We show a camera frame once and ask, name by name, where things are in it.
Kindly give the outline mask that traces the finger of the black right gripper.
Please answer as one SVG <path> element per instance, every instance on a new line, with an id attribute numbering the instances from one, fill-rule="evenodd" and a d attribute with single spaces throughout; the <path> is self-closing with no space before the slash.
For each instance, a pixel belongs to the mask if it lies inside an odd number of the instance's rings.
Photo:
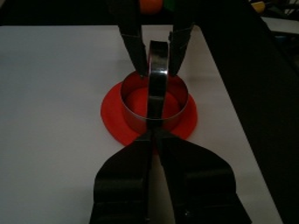
<path id="1" fill-rule="evenodd" d="M 193 0 L 174 0 L 173 31 L 170 33 L 170 75 L 179 73 L 194 27 Z"/>
<path id="2" fill-rule="evenodd" d="M 107 7 L 115 17 L 130 59 L 137 72 L 147 76 L 147 55 L 143 41 L 139 0 L 107 0 Z"/>

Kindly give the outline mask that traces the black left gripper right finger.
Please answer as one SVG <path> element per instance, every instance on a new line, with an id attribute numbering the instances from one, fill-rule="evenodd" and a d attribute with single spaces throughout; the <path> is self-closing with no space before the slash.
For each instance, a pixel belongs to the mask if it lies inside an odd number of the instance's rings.
<path id="1" fill-rule="evenodd" d="M 251 224 L 229 162 L 163 129 L 154 136 L 175 224 Z"/>

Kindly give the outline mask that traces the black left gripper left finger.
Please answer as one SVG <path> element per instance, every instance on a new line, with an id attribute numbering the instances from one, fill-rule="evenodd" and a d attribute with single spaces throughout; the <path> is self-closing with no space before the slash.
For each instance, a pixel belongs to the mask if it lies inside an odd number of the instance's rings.
<path id="1" fill-rule="evenodd" d="M 88 224 L 146 224 L 153 133 L 147 131 L 103 164 Z"/>

